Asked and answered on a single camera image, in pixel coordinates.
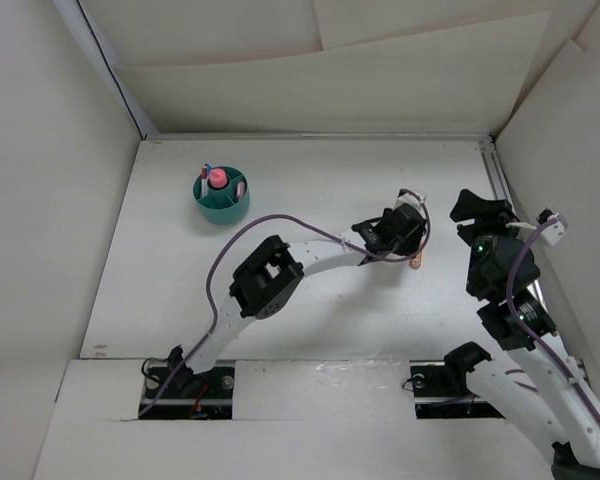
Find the orange highlighter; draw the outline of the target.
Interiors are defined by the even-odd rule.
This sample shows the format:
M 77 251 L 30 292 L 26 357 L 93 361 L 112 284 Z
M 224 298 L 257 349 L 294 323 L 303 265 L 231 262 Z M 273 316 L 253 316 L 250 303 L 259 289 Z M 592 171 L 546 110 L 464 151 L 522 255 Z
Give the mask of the orange highlighter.
M 419 252 L 417 255 L 415 255 L 409 262 L 410 268 L 413 270 L 419 270 L 422 266 L 422 257 L 422 252 Z

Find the pink highlighter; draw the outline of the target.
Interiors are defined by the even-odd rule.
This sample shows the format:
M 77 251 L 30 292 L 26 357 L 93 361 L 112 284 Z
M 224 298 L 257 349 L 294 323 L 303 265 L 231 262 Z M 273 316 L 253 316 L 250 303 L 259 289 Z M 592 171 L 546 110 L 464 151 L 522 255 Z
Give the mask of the pink highlighter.
M 239 202 L 242 200 L 246 192 L 246 183 L 241 181 L 236 186 L 236 201 Z

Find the pink capped clear tube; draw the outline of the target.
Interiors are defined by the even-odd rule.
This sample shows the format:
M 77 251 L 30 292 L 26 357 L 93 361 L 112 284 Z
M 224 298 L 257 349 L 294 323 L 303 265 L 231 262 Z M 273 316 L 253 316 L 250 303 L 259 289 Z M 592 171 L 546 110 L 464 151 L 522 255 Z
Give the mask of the pink capped clear tube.
M 222 190 L 229 184 L 229 177 L 222 168 L 213 168 L 208 174 L 208 185 L 210 188 Z

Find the purple capped white marker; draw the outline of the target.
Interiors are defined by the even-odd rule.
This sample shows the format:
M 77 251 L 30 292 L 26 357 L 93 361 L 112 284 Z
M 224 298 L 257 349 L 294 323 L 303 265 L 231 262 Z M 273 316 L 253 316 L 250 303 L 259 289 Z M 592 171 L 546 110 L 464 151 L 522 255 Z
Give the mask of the purple capped white marker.
M 206 195 L 208 195 L 207 180 L 201 180 L 200 195 L 201 195 L 200 198 L 204 198 Z

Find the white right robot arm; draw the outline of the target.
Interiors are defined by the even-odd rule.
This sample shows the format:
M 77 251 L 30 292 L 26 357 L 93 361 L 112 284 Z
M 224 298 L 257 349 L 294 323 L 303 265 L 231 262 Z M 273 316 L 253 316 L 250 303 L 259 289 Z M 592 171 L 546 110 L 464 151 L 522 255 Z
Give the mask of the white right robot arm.
M 536 447 L 553 478 L 600 479 L 600 400 L 529 290 L 540 276 L 532 248 L 556 245 L 567 229 L 563 217 L 545 209 L 535 223 L 523 222 L 508 201 L 468 189 L 450 217 L 470 248 L 466 291 L 484 304 L 482 325 L 532 384 L 521 387 L 468 342 L 445 356 L 445 387 L 486 400 Z

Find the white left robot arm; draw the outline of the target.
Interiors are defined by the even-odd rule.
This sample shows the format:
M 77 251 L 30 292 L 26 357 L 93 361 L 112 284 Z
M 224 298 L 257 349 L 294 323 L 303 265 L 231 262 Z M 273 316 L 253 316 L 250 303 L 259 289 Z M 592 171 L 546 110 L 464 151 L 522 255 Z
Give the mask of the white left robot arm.
M 236 267 L 226 297 L 218 304 L 212 282 L 221 260 L 251 228 L 273 220 L 290 221 L 318 238 L 287 243 L 278 235 L 267 237 Z M 167 357 L 168 384 L 181 396 L 196 394 L 202 387 L 203 375 L 215 366 L 229 344 L 255 321 L 278 314 L 303 279 L 343 267 L 408 262 L 421 253 L 430 234 L 427 207 L 408 203 L 388 208 L 381 217 L 355 224 L 339 235 L 287 214 L 267 215 L 249 223 L 213 261 L 205 285 L 211 323 L 189 349 L 172 349 Z

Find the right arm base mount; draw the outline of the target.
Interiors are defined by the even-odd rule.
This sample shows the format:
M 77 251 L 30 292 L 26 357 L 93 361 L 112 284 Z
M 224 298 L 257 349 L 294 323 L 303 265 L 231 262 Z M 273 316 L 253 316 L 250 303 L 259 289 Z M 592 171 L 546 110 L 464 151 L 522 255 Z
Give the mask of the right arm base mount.
M 413 395 L 418 420 L 502 419 L 486 400 L 471 393 L 443 361 L 410 361 L 402 389 Z

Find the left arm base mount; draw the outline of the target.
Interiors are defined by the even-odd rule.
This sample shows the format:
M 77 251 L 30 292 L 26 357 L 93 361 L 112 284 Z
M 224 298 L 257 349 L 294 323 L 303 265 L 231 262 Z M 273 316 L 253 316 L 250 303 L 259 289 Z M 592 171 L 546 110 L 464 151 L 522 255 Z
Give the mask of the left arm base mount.
M 164 361 L 146 359 L 141 367 L 144 377 L 138 410 L 153 402 L 169 375 Z M 140 420 L 231 420 L 235 385 L 235 363 L 221 361 L 189 386 L 179 388 L 172 381 L 155 405 Z

